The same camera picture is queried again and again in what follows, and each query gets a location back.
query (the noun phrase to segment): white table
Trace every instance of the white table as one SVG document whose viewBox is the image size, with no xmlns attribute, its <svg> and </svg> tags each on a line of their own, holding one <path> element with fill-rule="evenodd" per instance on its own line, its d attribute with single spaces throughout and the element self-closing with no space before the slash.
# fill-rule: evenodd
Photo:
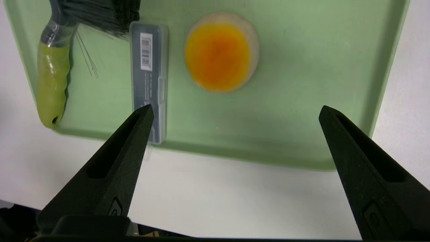
<svg viewBox="0 0 430 242">
<path fill-rule="evenodd" d="M 430 1 L 412 0 L 374 140 L 430 187 Z M 42 209 L 101 141 L 42 126 L 0 7 L 0 199 Z M 130 218 L 191 236 L 360 239 L 338 174 L 154 149 Z"/>
</svg>

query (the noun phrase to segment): clear plastic case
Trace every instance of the clear plastic case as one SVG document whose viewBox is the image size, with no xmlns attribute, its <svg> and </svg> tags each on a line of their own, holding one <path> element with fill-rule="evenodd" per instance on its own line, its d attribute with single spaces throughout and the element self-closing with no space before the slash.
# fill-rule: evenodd
<svg viewBox="0 0 430 242">
<path fill-rule="evenodd" d="M 164 25 L 130 24 L 133 110 L 152 105 L 149 142 L 155 145 L 166 139 L 168 36 Z"/>
</svg>

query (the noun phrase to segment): brush bristles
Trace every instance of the brush bristles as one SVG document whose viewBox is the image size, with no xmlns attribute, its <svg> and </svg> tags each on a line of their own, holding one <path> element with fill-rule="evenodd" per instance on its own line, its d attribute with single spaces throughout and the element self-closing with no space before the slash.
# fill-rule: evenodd
<svg viewBox="0 0 430 242">
<path fill-rule="evenodd" d="M 65 0 L 65 14 L 78 23 L 121 37 L 139 20 L 140 0 Z"/>
</svg>

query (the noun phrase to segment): white label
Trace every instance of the white label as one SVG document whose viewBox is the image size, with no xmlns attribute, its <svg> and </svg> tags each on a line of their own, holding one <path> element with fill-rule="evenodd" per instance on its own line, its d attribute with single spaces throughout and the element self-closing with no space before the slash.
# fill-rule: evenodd
<svg viewBox="0 0 430 242">
<path fill-rule="evenodd" d="M 140 33 L 140 69 L 152 71 L 152 34 Z"/>
</svg>

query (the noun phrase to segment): orange circle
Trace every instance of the orange circle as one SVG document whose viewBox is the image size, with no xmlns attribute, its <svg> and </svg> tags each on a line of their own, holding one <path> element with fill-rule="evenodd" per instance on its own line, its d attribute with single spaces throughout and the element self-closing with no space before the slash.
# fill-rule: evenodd
<svg viewBox="0 0 430 242">
<path fill-rule="evenodd" d="M 233 24 L 203 24 L 188 35 L 185 62 L 198 85 L 208 91 L 228 92 L 247 81 L 250 48 L 246 36 Z"/>
</svg>

